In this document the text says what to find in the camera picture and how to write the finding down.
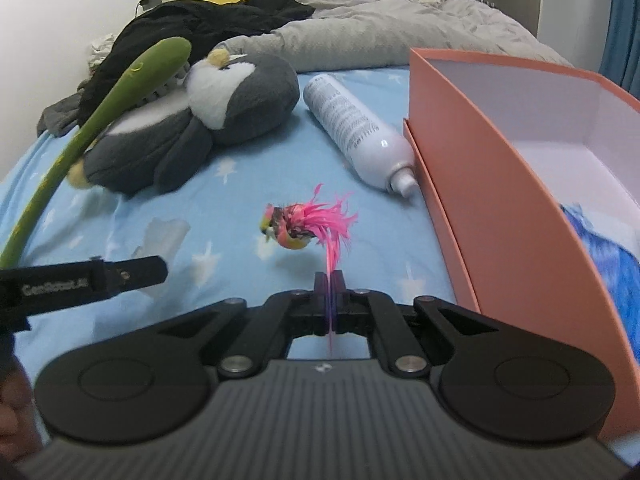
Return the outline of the person's left hand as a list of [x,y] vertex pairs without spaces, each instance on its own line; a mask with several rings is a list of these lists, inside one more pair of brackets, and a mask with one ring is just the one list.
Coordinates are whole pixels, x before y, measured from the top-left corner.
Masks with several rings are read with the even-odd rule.
[[10,463],[42,449],[37,429],[34,390],[16,356],[1,379],[1,455]]

